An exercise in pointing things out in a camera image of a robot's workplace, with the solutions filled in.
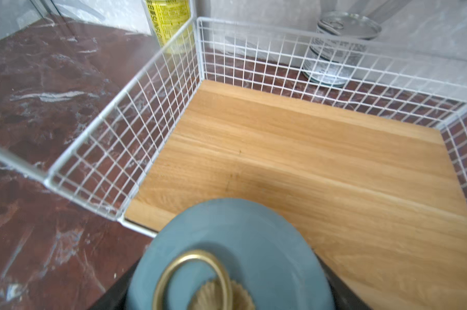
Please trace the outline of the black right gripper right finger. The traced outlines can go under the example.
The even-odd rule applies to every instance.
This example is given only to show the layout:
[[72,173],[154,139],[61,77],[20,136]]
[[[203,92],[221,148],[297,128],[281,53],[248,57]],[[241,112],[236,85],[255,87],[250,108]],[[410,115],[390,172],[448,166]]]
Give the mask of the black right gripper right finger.
[[371,307],[366,304],[354,291],[352,291],[339,276],[320,258],[317,257],[326,280],[331,289],[331,294],[337,310],[371,310]]

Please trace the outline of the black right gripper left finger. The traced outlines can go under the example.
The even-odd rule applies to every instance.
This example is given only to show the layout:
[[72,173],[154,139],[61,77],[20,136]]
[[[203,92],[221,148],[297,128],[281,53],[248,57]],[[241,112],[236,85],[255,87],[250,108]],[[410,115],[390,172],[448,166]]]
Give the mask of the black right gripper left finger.
[[131,280],[140,260],[136,261],[129,270],[123,274],[120,279],[112,285],[96,302],[94,302],[89,310],[124,310],[126,296],[131,284]]

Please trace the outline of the small blue tea canister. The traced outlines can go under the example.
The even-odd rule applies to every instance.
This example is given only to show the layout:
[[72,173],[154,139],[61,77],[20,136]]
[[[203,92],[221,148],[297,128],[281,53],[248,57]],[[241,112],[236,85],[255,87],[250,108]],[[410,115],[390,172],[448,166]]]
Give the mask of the small blue tea canister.
[[257,309],[333,309],[322,267],[298,230],[264,205],[205,201],[177,215],[155,237],[131,279],[126,309],[150,309],[157,282],[179,255],[213,254]]

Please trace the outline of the white wire wooden shelf rack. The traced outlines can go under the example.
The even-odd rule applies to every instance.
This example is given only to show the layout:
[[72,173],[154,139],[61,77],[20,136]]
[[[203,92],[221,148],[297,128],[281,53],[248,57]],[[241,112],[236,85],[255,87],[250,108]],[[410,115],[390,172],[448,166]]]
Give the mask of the white wire wooden shelf rack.
[[0,39],[0,309],[87,309],[186,208],[274,209],[374,309],[467,309],[467,58],[193,16],[151,36],[58,14]]

